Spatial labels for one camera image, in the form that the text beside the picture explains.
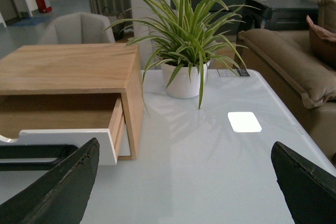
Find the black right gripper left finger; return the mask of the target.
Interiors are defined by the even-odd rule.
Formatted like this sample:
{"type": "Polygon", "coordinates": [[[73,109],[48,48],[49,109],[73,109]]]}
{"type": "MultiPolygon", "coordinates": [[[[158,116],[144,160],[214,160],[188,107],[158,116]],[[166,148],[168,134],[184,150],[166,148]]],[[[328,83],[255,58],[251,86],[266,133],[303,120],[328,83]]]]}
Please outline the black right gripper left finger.
{"type": "Polygon", "coordinates": [[[1,223],[80,223],[96,180],[100,144],[92,138],[1,204],[1,223]]]}

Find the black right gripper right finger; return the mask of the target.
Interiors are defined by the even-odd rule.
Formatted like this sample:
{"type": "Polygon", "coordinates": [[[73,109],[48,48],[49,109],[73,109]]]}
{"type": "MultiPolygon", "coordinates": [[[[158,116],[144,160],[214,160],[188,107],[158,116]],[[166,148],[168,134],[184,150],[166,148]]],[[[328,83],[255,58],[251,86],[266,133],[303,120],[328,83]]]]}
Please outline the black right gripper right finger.
{"type": "Polygon", "coordinates": [[[335,223],[335,176],[281,142],[271,149],[277,183],[295,223],[335,223]]]}

